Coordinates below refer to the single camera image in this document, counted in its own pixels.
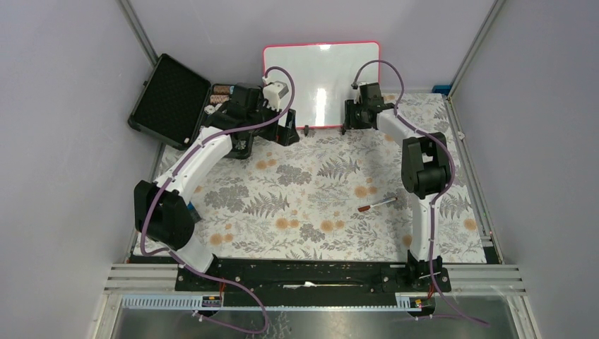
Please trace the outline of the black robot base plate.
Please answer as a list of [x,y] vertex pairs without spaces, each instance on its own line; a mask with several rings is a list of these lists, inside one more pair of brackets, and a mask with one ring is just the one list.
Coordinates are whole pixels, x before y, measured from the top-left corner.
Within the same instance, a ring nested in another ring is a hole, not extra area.
[[433,282],[423,262],[307,261],[215,258],[208,275],[257,291],[311,283],[317,287],[362,287],[381,292],[428,293]]

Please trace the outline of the black poker chip case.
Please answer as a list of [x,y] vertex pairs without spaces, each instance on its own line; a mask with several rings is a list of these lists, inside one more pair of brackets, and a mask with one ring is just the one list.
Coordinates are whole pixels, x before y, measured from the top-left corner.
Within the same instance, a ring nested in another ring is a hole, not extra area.
[[212,84],[170,55],[162,54],[143,83],[127,123],[165,145],[186,150],[208,115],[206,107],[228,100],[234,88]]

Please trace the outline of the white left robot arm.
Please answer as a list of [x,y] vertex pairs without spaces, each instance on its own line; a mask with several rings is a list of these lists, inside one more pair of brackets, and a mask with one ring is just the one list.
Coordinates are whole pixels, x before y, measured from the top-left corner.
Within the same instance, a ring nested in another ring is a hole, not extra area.
[[194,237],[196,221],[188,207],[193,192],[239,142],[245,144],[245,151],[254,135],[289,144],[297,136],[290,107],[294,98],[294,83],[265,80],[262,86],[234,85],[226,101],[213,105],[183,156],[157,179],[137,183],[135,227],[144,256],[154,254],[146,248],[146,240],[152,240],[180,264],[194,269],[191,279],[199,288],[211,290],[218,284],[218,269],[211,266],[213,253]]

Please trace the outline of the pink framed whiteboard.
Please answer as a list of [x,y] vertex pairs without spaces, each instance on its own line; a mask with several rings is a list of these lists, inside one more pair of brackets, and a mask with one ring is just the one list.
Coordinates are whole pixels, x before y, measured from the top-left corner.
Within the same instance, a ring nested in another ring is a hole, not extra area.
[[284,68],[295,84],[292,108],[299,129],[338,128],[360,67],[381,56],[375,41],[276,44],[263,49],[263,68]]

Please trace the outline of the blue corner bracket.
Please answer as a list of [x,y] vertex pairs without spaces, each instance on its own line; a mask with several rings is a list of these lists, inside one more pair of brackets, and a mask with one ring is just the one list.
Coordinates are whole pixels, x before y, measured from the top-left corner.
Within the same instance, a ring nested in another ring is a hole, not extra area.
[[448,96],[451,92],[452,85],[434,85],[432,93]]

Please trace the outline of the red capped marker pen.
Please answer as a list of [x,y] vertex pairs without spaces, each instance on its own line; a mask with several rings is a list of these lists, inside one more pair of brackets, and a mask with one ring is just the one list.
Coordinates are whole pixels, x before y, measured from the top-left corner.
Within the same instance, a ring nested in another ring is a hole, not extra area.
[[366,206],[361,206],[361,207],[359,207],[357,209],[357,211],[360,212],[360,213],[363,213],[363,212],[366,212],[366,211],[371,210],[373,208],[376,208],[376,207],[379,207],[379,206],[383,206],[383,205],[386,205],[388,203],[393,203],[394,201],[397,201],[397,200],[398,200],[397,196],[390,197],[390,198],[385,198],[385,199],[383,199],[381,201],[377,201],[376,203],[371,203],[371,204],[366,205]]

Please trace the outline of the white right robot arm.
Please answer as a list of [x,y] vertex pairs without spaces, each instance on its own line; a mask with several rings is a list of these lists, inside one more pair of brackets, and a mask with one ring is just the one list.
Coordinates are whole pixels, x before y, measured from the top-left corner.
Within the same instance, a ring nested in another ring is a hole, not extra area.
[[342,130],[376,129],[401,146],[401,182],[412,204],[413,240],[405,281],[422,291],[442,270],[435,244],[441,197],[453,183],[455,164],[442,133],[429,133],[404,118],[398,104],[384,101],[378,83],[352,85],[356,96],[345,101]]

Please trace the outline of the grey lego baseplate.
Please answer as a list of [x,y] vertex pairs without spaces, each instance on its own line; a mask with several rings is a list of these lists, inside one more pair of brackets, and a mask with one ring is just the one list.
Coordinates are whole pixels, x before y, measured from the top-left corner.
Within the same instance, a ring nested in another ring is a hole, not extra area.
[[195,206],[193,205],[192,202],[187,204],[187,209],[190,213],[191,219],[194,222],[194,224],[196,224],[202,220],[200,214],[198,213],[197,209],[195,208]]

